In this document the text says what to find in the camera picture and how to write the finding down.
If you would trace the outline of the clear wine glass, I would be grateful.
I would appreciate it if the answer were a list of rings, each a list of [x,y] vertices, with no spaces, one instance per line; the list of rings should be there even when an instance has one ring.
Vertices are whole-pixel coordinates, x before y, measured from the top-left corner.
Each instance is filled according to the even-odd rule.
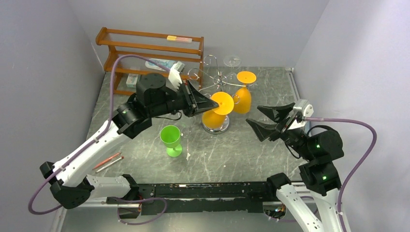
[[[240,68],[241,59],[236,55],[228,55],[223,59],[224,65],[230,68],[230,72],[226,74],[228,79],[236,77],[236,71]]]

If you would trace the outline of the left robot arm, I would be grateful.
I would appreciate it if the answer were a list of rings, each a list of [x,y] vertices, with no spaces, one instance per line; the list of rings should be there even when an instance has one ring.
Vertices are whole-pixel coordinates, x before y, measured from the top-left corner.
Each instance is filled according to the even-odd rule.
[[[136,92],[81,147],[65,159],[41,165],[50,191],[62,207],[73,209],[91,198],[116,197],[126,203],[138,198],[139,186],[130,175],[97,177],[90,171],[103,156],[151,127],[154,117],[177,112],[192,117],[218,107],[189,81],[179,80],[177,86],[172,89],[169,78],[159,73],[141,76]]]

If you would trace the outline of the orange plastic goblet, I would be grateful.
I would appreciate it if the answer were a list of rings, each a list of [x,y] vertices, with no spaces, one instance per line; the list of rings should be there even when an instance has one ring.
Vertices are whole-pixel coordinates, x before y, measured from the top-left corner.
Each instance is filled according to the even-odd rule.
[[[234,100],[231,95],[222,91],[214,93],[211,100],[218,106],[203,113],[202,123],[208,128],[218,128],[222,126],[226,116],[233,111]]]
[[[241,71],[236,77],[243,86],[233,95],[233,111],[239,114],[246,114],[250,111],[252,103],[252,96],[248,87],[256,82],[257,76],[250,71]]]

